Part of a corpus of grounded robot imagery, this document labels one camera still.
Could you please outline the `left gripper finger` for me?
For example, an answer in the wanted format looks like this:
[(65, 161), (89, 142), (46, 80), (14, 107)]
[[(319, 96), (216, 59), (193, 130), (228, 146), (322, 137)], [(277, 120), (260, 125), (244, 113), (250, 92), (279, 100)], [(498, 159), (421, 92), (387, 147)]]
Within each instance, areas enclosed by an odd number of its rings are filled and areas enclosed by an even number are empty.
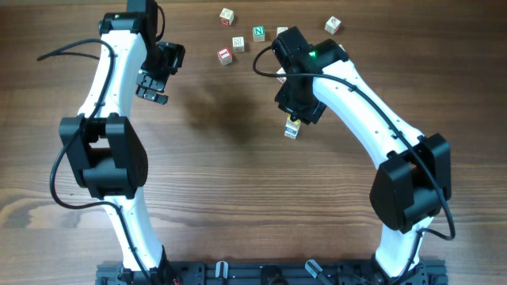
[(168, 97), (163, 94), (156, 93), (153, 90), (146, 89), (142, 86), (139, 86), (135, 91), (135, 95), (137, 97), (143, 98), (148, 101), (152, 101), (157, 104), (165, 105), (168, 101)]
[(136, 84), (144, 89), (163, 93), (165, 91), (168, 77), (168, 73), (162, 72), (161, 74), (153, 75), (147, 73), (145, 70), (140, 70), (136, 78)]

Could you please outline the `yellow top block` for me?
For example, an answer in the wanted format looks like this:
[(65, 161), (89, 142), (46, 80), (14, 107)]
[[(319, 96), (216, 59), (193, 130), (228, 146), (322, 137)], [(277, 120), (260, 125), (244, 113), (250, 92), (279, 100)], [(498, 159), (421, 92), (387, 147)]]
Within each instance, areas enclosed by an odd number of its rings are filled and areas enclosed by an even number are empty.
[(286, 131), (298, 132), (300, 124), (300, 120), (292, 121), (290, 118), (288, 118), (285, 125)]

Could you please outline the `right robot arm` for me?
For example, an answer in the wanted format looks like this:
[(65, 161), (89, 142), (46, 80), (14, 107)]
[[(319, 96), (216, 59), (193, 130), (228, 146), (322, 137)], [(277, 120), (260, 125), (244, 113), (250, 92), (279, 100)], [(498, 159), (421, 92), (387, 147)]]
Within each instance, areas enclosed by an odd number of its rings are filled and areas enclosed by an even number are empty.
[(334, 40), (309, 44), (292, 27), (270, 50), (280, 63), (283, 85), (275, 97), (290, 121), (317, 123), (333, 111), (370, 156), (376, 175), (369, 194), (383, 224), (369, 268), (351, 264), (335, 283), (435, 284), (444, 263), (422, 260), (419, 249), (438, 214), (452, 219), (451, 150), (442, 135), (426, 136), (397, 116), (364, 82)]

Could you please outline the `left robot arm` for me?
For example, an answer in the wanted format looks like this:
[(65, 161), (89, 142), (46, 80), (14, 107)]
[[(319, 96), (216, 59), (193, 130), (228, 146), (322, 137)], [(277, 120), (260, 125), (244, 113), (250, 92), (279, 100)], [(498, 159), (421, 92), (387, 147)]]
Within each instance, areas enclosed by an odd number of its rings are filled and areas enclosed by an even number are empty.
[(75, 117), (62, 118), (63, 148), (50, 174), (54, 201), (55, 175), (67, 157), (76, 183), (103, 207), (123, 253), (120, 264), (100, 265), (98, 284), (178, 284), (163, 245), (151, 225), (143, 186), (147, 152), (129, 120), (132, 100), (141, 97), (165, 104), (169, 76), (181, 67), (185, 48), (162, 41), (165, 15), (155, 1), (130, 1), (123, 13), (106, 13), (99, 23), (101, 46), (89, 94)]

